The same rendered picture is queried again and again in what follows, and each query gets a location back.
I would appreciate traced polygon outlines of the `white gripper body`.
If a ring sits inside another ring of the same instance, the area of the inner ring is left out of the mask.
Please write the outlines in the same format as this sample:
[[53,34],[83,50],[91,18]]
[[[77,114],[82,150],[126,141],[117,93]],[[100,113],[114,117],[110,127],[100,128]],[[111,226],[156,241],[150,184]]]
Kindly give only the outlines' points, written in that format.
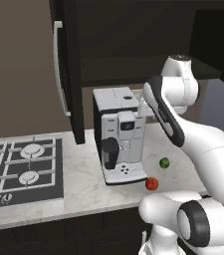
[[138,105],[138,114],[141,117],[153,117],[154,112],[152,111],[151,107],[146,103],[144,97],[141,97],[139,99],[139,105]]

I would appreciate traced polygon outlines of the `green avocado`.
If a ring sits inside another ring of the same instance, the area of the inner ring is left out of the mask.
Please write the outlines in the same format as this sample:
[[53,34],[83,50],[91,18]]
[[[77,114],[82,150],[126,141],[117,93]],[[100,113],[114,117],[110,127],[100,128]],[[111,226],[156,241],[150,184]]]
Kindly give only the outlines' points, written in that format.
[[170,165],[170,162],[169,162],[169,159],[167,157],[164,157],[159,161],[159,166],[162,167],[162,168],[168,168],[169,165]]

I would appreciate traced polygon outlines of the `red apple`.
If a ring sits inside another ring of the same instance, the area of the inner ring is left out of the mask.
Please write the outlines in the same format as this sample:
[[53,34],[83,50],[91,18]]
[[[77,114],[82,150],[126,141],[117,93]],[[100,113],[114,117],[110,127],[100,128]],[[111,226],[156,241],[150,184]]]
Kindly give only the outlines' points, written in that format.
[[145,187],[147,190],[154,191],[158,188],[158,180],[155,177],[149,177],[145,181]]

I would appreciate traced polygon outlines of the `dark cabinet door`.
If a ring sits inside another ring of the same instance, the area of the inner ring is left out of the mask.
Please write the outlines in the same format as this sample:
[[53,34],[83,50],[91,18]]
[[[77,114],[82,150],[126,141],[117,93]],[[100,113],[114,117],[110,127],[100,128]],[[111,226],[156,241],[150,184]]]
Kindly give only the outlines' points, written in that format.
[[224,1],[200,2],[196,9],[189,52],[220,72],[224,82]]
[[52,27],[62,21],[59,30],[59,64],[63,97],[71,113],[71,128],[76,144],[85,142],[80,48],[77,24],[77,0],[49,0]]

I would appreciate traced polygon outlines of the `white coffee machine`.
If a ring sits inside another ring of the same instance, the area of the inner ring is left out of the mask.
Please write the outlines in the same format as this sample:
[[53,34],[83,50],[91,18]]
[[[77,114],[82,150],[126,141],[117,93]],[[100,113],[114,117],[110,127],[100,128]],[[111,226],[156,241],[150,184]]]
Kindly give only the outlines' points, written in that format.
[[94,89],[94,134],[106,185],[146,180],[142,164],[145,118],[129,87]]

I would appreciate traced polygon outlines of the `black gas hob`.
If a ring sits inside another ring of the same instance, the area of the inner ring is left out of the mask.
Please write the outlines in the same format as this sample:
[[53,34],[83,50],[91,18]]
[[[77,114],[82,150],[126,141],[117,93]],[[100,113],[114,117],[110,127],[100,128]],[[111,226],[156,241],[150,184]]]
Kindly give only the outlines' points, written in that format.
[[[7,193],[12,199],[3,204]],[[0,141],[0,207],[63,198],[60,138]]]

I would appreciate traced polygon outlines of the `dark base cupboards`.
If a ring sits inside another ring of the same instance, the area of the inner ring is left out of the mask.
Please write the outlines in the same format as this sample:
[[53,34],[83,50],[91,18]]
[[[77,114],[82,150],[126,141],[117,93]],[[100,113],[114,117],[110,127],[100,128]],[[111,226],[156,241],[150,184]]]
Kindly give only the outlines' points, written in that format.
[[0,230],[0,255],[137,255],[150,232],[133,207]]

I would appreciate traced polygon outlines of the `dark wall cabinet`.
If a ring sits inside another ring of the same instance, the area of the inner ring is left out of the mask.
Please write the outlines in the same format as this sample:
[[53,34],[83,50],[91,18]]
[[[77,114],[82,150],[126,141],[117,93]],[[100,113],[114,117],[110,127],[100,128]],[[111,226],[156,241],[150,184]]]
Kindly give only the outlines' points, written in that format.
[[192,58],[200,80],[221,72],[190,52],[197,0],[77,0],[85,87],[142,83],[173,54]]

